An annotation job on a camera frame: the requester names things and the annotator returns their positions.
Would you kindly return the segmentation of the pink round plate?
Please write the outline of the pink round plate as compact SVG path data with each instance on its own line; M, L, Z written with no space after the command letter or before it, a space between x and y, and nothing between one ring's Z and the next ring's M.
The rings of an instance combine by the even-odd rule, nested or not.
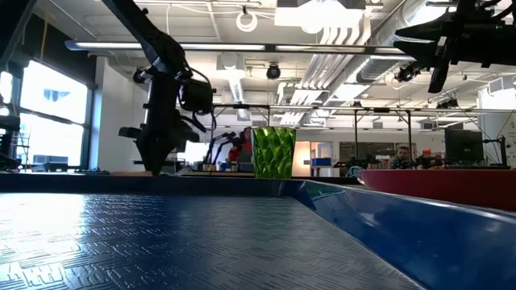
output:
M360 179L373 191L516 212L516 170L369 169Z

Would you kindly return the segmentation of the person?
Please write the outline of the person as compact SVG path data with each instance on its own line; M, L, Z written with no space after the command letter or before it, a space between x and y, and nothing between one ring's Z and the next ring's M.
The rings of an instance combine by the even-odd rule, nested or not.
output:
M231 148L228 153L228 159L231 162L239 160L239 156L243 152L252 152L252 128L246 127L239 133L238 142Z
M391 169L410 169L410 149L406 146L398 148L396 155L390 160Z

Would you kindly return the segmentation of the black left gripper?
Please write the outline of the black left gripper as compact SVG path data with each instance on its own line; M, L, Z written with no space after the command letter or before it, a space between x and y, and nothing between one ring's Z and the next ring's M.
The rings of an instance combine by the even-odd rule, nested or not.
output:
M186 81L178 81L174 77L161 72L146 70L149 84L148 111L146 123L140 128L122 127L119 135L133 138L138 148L145 170L153 176L170 173L174 169L174 161L169 154L175 148L185 149L187 142L197 143L199 135L190 127L200 127L198 121L182 116L176 109L179 88Z

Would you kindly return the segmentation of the silver ventilation duct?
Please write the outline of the silver ventilation duct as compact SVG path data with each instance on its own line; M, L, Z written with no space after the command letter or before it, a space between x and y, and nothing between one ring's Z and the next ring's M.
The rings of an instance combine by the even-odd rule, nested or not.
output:
M387 19L373 29L372 36L366 43L372 53L356 59L359 65L354 72L357 83L368 85L379 80L406 58L393 44L397 41L408 41L409 38L397 36L396 31L435 20L443 15L447 8L431 6L429 2L433 1L436 0L401 0Z

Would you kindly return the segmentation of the blue plastic tray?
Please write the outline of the blue plastic tray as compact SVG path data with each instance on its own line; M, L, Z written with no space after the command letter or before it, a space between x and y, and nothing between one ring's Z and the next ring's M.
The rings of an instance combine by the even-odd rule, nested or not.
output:
M516 214L308 180L3 173L0 290L516 290Z

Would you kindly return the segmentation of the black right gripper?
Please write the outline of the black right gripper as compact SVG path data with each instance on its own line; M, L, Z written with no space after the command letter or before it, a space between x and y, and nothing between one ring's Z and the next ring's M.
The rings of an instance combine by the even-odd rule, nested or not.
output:
M395 41L393 46L413 57L424 68L434 68L429 93L443 89L451 64L473 62L516 66L516 27L499 23L428 22L398 29L395 35L411 39L439 40L444 44Z

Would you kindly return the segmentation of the green faceted plastic cup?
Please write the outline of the green faceted plastic cup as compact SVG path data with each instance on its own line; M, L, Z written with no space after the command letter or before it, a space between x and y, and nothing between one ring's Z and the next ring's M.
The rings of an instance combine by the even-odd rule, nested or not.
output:
M263 126L252 130L254 174L259 179L290 179L293 170L296 130Z

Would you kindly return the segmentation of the black background station frame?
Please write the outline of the black background station frame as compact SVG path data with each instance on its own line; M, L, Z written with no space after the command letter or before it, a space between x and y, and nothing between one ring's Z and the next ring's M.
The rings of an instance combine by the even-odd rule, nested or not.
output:
M429 109L410 107L280 106L260 104L216 104L207 127L216 130L254 126L251 121L224 121L227 111L255 111L266 126L293 128L300 141L349 143L402 143L415 155L429 149L444 152L444 131L454 125L485 133L487 117L504 121L487 136L500 136L513 123L516 110Z

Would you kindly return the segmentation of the black computer monitor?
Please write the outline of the black computer monitor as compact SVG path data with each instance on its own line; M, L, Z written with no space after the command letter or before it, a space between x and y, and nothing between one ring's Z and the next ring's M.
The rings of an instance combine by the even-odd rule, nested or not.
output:
M445 155L448 160L477 162L484 159L481 132L446 129L444 142Z

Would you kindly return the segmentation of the long ceiling light bar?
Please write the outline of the long ceiling light bar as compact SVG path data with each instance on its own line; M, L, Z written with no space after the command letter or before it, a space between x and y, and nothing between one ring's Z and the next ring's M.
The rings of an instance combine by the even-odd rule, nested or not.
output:
M130 42L82 42L67 40L65 46L72 51L138 51L139 43ZM366 56L404 56L397 48L360 45L322 45L322 44L273 44L273 43L181 43L185 51L193 52L267 52L267 53L314 53Z

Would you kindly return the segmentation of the large window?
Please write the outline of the large window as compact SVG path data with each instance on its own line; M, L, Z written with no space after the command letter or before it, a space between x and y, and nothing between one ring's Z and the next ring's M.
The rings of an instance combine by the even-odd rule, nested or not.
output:
M31 60L0 72L0 119L18 118L15 132L0 127L0 144L25 171L39 164L88 164L93 91L86 84Z

